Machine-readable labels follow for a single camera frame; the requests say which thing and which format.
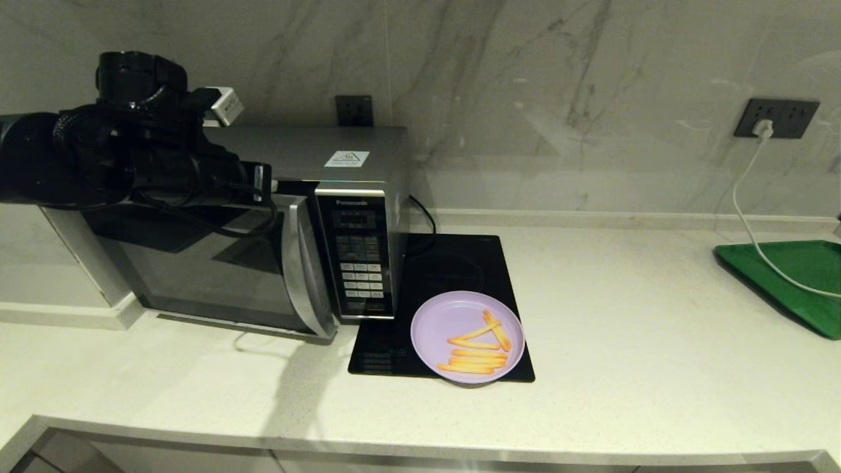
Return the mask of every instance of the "robotic arm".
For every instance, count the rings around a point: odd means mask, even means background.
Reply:
[[[95,104],[53,113],[0,116],[0,202],[89,210],[144,205],[187,220],[182,207],[266,206],[271,168],[242,162],[210,143],[203,125],[229,125],[242,111],[233,89],[187,90],[187,73],[160,56],[99,57]]]

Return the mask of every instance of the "microwave oven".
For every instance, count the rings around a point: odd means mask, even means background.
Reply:
[[[233,238],[134,205],[81,212],[145,308],[324,339],[340,320],[394,318],[410,225],[405,129],[235,126],[205,134],[244,161],[271,166],[278,224],[266,236]],[[269,210],[188,211],[249,231]]]

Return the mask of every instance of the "microwave door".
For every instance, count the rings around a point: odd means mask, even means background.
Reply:
[[[309,255],[307,220],[297,196],[274,196],[278,227],[259,238],[230,238],[143,208],[86,212],[97,234],[143,305],[175,317],[331,338],[335,320],[321,300],[317,253]],[[204,219],[237,231],[265,221],[266,209],[203,209]]]

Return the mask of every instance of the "warning label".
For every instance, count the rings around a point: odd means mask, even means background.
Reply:
[[[324,167],[362,167],[369,151],[336,151]]]

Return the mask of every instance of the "white countertop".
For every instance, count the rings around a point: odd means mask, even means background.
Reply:
[[[742,232],[442,230],[501,237],[535,383],[350,375],[355,327],[318,346],[152,314],[127,332],[0,324],[0,471],[50,426],[475,460],[841,459],[841,342],[715,263],[712,248],[746,242]]]

